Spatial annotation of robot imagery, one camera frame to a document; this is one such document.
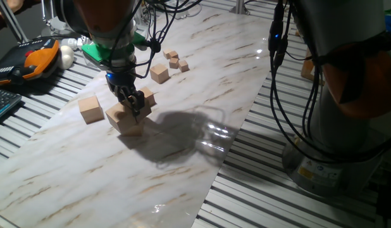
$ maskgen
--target white ball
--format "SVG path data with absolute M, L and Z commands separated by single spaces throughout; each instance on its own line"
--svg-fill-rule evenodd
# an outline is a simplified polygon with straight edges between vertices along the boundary
M 75 55 L 75 53 L 73 52 L 73 49 L 69 46 L 61 46 L 61 53 L 62 53 L 62 56 L 64 55 L 68 55 L 70 56 L 72 59 Z
M 59 61 L 60 69 L 67 70 L 71 67 L 72 64 L 73 64 L 73 58 L 68 55 L 62 54 L 62 57 L 60 58 L 60 61 Z

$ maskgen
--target keyboard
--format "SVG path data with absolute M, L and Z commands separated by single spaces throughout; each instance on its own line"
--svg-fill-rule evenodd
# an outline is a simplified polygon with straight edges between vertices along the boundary
M 18 94 L 0 90 L 0 117 L 17 105 L 21 101 L 21 98 Z

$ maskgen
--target cable connector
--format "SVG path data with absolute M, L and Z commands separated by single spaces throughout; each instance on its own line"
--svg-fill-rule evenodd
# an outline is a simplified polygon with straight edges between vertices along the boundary
M 285 52 L 287 51 L 287 46 L 289 45 L 288 36 L 284 35 L 281 43 L 277 49 L 276 56 L 274 58 L 274 67 L 278 68 L 283 64 Z
M 147 42 L 147 46 L 151 48 L 155 53 L 159 53 L 162 49 L 160 42 L 156 40 L 155 37 L 152 37 L 150 41 Z
M 283 35 L 283 18 L 284 18 L 284 6 L 282 1 L 279 1 L 274 9 L 274 19 L 270 27 L 269 35 L 269 52 L 274 54 L 278 49 L 278 45 Z

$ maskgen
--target wooden cube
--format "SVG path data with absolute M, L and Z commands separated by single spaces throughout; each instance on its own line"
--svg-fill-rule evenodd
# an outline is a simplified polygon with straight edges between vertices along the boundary
M 97 96 L 81 99 L 78 101 L 78 105 L 86 124 L 104 120 L 104 113 L 100 107 L 99 100 L 97 100 Z
M 151 78 L 155 82 L 162 84 L 169 79 L 169 71 L 164 65 L 159 63 L 151 68 Z
M 172 51 L 171 53 L 169 53 L 169 55 L 170 55 L 170 58 L 176 58 L 176 59 L 178 59 L 178 54 L 177 54 L 176 51 Z
M 170 56 L 170 53 L 172 52 L 173 50 L 172 49 L 165 49 L 165 50 L 163 50 L 163 56 L 167 59 L 167 60 L 169 60 L 170 58 L 171 58 L 171 56 Z
M 140 109 L 140 114 L 136 117 L 132 115 L 132 110 L 127 105 L 118 103 L 106 111 L 110 124 L 121 135 L 128 134 L 132 127 L 135 127 L 137 123 L 143 121 L 143 119 L 151 114 L 151 106 L 149 101 L 145 99 L 145 107 Z
M 147 87 L 141 88 L 140 91 L 144 93 L 145 99 L 149 101 L 149 105 L 151 105 L 151 107 L 156 105 L 155 97 L 153 96 L 152 91 L 150 91 Z
M 144 133 L 144 126 L 145 121 L 141 121 L 128 129 L 127 132 L 122 135 L 127 137 L 140 137 Z
M 172 69 L 178 68 L 178 58 L 171 58 L 169 61 L 169 67 Z
M 189 64 L 187 64 L 187 62 L 185 60 L 180 60 L 178 62 L 178 67 L 181 72 L 186 72 L 187 70 L 190 70 Z

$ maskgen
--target white table surface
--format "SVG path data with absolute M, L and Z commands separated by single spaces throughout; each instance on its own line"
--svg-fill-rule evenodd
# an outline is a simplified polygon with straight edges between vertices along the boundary
M 269 71 L 257 51 L 270 23 L 209 8 L 176 21 L 163 49 L 190 71 L 136 81 L 158 103 L 141 138 L 107 120 L 85 124 L 77 100 L 116 103 L 98 75 L 0 167 L 0 214 L 20 227 L 190 227 Z M 157 63 L 168 66 L 162 53 Z

